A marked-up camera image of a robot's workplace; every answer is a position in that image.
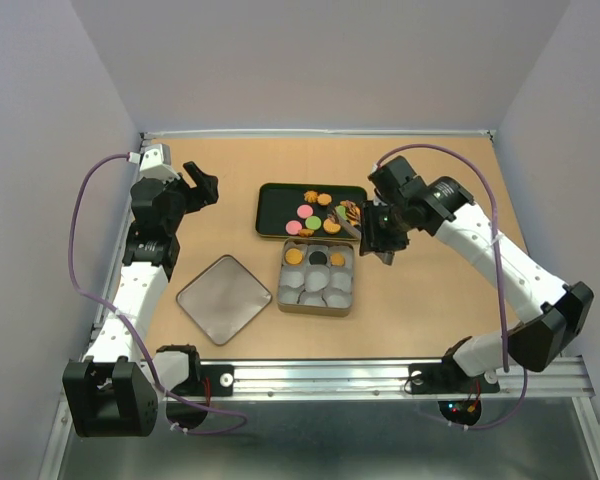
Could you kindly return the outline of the metal tongs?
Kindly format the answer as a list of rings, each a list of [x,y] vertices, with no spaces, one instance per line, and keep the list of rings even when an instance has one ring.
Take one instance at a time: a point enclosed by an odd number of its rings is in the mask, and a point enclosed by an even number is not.
[[[374,218],[368,220],[364,217],[365,209],[361,210],[357,225],[354,225],[346,214],[341,214],[335,206],[329,206],[327,212],[331,220],[358,242],[360,257],[372,255],[387,266],[394,263],[395,251],[392,249],[390,236],[382,231]]]

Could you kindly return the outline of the black round cookie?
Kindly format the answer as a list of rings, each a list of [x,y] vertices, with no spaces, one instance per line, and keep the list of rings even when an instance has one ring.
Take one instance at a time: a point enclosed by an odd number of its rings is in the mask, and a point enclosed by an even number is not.
[[[309,255],[310,265],[326,265],[328,263],[327,254],[323,251],[313,251]]]

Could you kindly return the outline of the round orange cookie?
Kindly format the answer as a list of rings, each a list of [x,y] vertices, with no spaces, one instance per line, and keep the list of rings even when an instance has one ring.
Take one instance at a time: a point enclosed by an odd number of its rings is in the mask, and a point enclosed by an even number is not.
[[[304,253],[298,248],[290,248],[285,252],[284,259],[288,265],[300,265],[304,260]]]

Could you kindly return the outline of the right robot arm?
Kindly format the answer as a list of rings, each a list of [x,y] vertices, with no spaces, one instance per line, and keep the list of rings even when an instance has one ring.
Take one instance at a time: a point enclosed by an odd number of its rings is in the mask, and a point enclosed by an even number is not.
[[[426,183],[406,158],[382,160],[369,181],[375,197],[361,208],[361,255],[389,265],[418,230],[454,250],[497,291],[498,331],[451,347],[440,366],[443,384],[462,390],[510,363],[541,372],[581,333],[594,300],[584,282],[569,284],[541,267],[485,214],[451,177]]]

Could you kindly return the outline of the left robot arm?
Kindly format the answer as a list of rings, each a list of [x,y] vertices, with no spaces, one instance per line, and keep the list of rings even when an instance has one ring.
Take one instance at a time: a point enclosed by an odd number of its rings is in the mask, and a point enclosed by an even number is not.
[[[183,217],[217,202],[218,180],[187,162],[185,172],[164,161],[143,160],[131,188],[130,225],[120,282],[113,300],[81,296],[103,307],[105,321],[79,361],[65,367],[62,383],[76,433],[81,437],[144,437],[156,423],[158,397],[173,388],[207,392],[193,346],[166,346],[151,355],[144,338],[179,255]]]

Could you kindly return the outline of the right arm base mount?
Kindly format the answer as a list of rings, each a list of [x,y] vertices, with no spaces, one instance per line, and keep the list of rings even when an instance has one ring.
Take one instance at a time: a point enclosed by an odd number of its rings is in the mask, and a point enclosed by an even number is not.
[[[408,366],[405,391],[413,395],[498,393],[498,382],[489,383],[483,374],[468,376],[455,363],[424,361]]]

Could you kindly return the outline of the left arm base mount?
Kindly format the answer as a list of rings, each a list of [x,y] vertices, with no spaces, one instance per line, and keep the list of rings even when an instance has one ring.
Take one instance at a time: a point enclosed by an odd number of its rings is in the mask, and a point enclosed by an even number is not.
[[[230,364],[203,364],[200,379],[189,377],[169,390],[183,397],[225,398],[233,395],[235,368]]]

